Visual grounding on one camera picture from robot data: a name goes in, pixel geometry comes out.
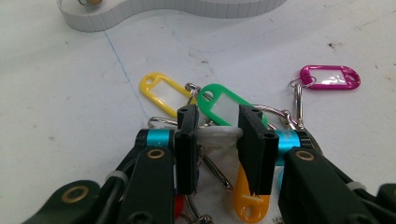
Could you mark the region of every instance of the metal ring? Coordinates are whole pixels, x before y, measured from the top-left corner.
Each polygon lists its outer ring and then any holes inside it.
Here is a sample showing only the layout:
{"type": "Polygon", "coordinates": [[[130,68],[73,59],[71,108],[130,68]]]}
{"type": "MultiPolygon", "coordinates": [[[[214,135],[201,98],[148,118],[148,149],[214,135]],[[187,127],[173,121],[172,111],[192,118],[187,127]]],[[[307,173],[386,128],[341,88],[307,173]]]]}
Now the metal ring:
{"type": "Polygon", "coordinates": [[[76,202],[82,200],[83,198],[85,198],[85,196],[87,196],[89,191],[90,191],[90,189],[88,189],[87,186],[75,186],[71,189],[68,189],[62,195],[62,201],[64,203],[76,203],[76,202]],[[72,193],[73,191],[77,191],[77,190],[81,190],[80,195],[78,195],[77,197],[70,197],[70,193],[72,193]]]}
{"type": "MultiPolygon", "coordinates": [[[[314,80],[313,80],[311,83],[301,85],[301,88],[308,88],[308,87],[311,87],[311,86],[315,85],[315,83],[317,83],[317,78],[316,78],[316,77],[312,77],[312,76],[311,76],[311,78],[314,79],[314,80]]],[[[297,85],[297,84],[294,84],[294,85],[292,85],[292,84],[293,84],[293,82],[295,82],[295,81],[297,81],[297,80],[299,80],[299,79],[302,80],[300,77],[297,77],[297,78],[295,78],[294,80],[292,80],[292,81],[290,82],[290,86],[291,86],[292,88],[296,88],[296,85],[297,85]]]]}
{"type": "Polygon", "coordinates": [[[161,158],[163,155],[165,155],[165,152],[161,149],[152,149],[148,152],[147,155],[149,158],[156,160],[156,159],[161,158]]]}
{"type": "Polygon", "coordinates": [[[172,125],[172,126],[177,126],[177,121],[175,121],[175,120],[165,119],[165,118],[160,118],[160,117],[151,117],[148,120],[148,127],[150,129],[159,129],[159,127],[157,127],[157,126],[155,126],[154,124],[151,123],[151,122],[154,122],[154,121],[157,121],[157,122],[160,122],[160,123],[169,124],[169,125],[172,125]]]}

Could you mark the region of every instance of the scratch mark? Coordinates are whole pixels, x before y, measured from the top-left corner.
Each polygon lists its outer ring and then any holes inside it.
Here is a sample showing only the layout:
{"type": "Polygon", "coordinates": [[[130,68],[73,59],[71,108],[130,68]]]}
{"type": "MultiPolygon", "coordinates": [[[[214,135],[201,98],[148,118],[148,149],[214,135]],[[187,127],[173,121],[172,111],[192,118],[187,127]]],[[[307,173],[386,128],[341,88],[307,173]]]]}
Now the scratch mark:
{"type": "Polygon", "coordinates": [[[128,74],[126,73],[125,67],[124,67],[122,61],[120,60],[119,54],[117,53],[116,49],[114,48],[113,43],[111,43],[111,40],[107,35],[107,32],[104,31],[104,33],[105,33],[108,43],[110,44],[111,48],[114,51],[114,54],[117,57],[117,60],[119,61],[120,65],[121,65],[122,72],[125,75],[126,79],[128,80],[129,86],[131,87],[132,91],[134,92],[134,96],[136,97],[137,101],[139,102],[139,105],[140,105],[140,108],[142,109],[143,114],[146,116],[146,118],[149,118],[148,113],[146,112],[145,108],[142,105],[142,102],[140,101],[139,95],[137,94],[136,90],[134,89],[134,85],[132,84],[131,79],[129,79],[128,74]]]}
{"type": "Polygon", "coordinates": [[[395,12],[396,12],[396,10],[394,10],[394,11],[388,13],[388,14],[385,14],[385,15],[383,15],[383,16],[380,16],[380,17],[376,18],[375,20],[367,21],[366,23],[364,23],[364,24],[358,26],[357,28],[358,28],[359,30],[361,30],[361,28],[362,28],[363,26],[366,26],[366,25],[369,25],[369,24],[371,24],[371,23],[373,23],[373,22],[379,21],[379,20],[381,20],[381,19],[383,19],[383,18],[385,18],[385,17],[387,17],[387,16],[389,16],[389,15],[395,13],[395,12]]]}
{"type": "Polygon", "coordinates": [[[233,44],[233,45],[231,45],[229,47],[216,49],[216,50],[212,50],[212,49],[198,49],[198,48],[195,48],[195,47],[192,47],[192,46],[188,45],[186,43],[186,41],[184,41],[182,38],[180,38],[178,36],[178,34],[176,32],[176,26],[173,26],[171,24],[171,22],[168,21],[168,18],[166,16],[163,16],[163,24],[171,30],[172,36],[175,38],[175,40],[178,41],[180,44],[185,45],[188,49],[193,49],[195,51],[202,52],[202,53],[217,53],[217,52],[226,52],[226,51],[229,51],[231,49],[237,49],[237,48],[245,45],[246,43],[249,43],[249,42],[254,41],[256,39],[260,39],[260,38],[263,38],[265,36],[274,34],[277,31],[285,29],[285,28],[288,28],[288,27],[291,27],[291,26],[295,25],[298,22],[305,21],[307,19],[313,18],[313,17],[317,16],[318,14],[323,13],[323,10],[330,10],[330,9],[333,9],[333,8],[337,8],[337,7],[340,7],[343,4],[345,4],[345,2],[341,2],[341,3],[338,3],[338,4],[332,5],[332,6],[326,6],[325,8],[323,8],[322,10],[320,10],[318,12],[314,12],[314,13],[311,13],[311,14],[304,15],[302,18],[297,18],[297,19],[295,19],[293,21],[288,21],[287,23],[281,24],[281,25],[275,27],[274,29],[271,29],[271,30],[268,30],[268,31],[264,32],[263,34],[254,35],[254,36],[252,36],[250,38],[247,38],[247,39],[244,39],[244,40],[241,40],[241,41],[237,41],[235,44],[233,44]]]}

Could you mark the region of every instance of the white object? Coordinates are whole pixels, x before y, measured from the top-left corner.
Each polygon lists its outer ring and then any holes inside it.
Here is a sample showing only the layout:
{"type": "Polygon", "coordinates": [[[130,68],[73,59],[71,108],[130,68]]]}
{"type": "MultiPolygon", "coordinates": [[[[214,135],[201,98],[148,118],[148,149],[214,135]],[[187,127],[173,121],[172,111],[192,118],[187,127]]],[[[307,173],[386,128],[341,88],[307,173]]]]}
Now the white object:
{"type": "Polygon", "coordinates": [[[105,0],[99,6],[82,6],[78,0],[57,0],[66,23],[79,31],[111,28],[140,12],[174,9],[197,16],[235,19],[261,15],[286,0],[105,0]]]}
{"type": "Polygon", "coordinates": [[[243,135],[240,128],[209,126],[197,130],[197,143],[204,147],[230,147],[243,135]]]}

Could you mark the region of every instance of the key tag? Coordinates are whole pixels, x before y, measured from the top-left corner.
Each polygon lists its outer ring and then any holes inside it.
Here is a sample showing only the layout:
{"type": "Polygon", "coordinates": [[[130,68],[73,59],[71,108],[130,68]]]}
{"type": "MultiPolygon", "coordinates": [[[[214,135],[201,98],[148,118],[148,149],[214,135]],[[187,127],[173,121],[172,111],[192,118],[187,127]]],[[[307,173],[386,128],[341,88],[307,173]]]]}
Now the key tag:
{"type": "Polygon", "coordinates": [[[186,105],[191,94],[174,80],[162,73],[150,73],[140,81],[140,91],[155,105],[173,118],[177,118],[177,110],[186,105]]]}
{"type": "Polygon", "coordinates": [[[242,137],[243,131],[232,126],[208,126],[197,130],[198,145],[210,147],[230,147],[242,137]]]}
{"type": "MultiPolygon", "coordinates": [[[[218,125],[234,127],[238,127],[239,105],[251,105],[220,84],[203,87],[198,93],[197,102],[200,110],[218,125]]],[[[268,120],[264,115],[262,122],[268,127],[268,120]]]]}
{"type": "Polygon", "coordinates": [[[300,78],[305,85],[315,82],[309,87],[313,90],[350,91],[361,84],[358,73],[346,66],[308,65],[301,69],[300,78]]]}

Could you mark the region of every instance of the plastic key tag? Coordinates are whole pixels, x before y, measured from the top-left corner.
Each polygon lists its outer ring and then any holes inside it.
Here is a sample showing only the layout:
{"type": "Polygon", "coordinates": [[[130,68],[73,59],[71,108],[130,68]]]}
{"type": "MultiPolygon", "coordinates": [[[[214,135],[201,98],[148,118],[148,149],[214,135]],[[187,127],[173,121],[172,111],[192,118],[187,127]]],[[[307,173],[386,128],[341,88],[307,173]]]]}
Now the plastic key tag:
{"type": "Polygon", "coordinates": [[[186,105],[191,94],[174,80],[162,73],[150,73],[140,81],[140,91],[155,105],[173,118],[177,117],[177,110],[186,105]]]}
{"type": "MultiPolygon", "coordinates": [[[[238,127],[239,105],[251,105],[220,84],[203,87],[197,96],[201,111],[218,125],[238,127]]],[[[268,127],[267,117],[262,122],[268,127]]]]}
{"type": "Polygon", "coordinates": [[[300,71],[301,81],[314,90],[354,90],[361,84],[361,78],[351,68],[335,65],[308,65],[300,71]]]}

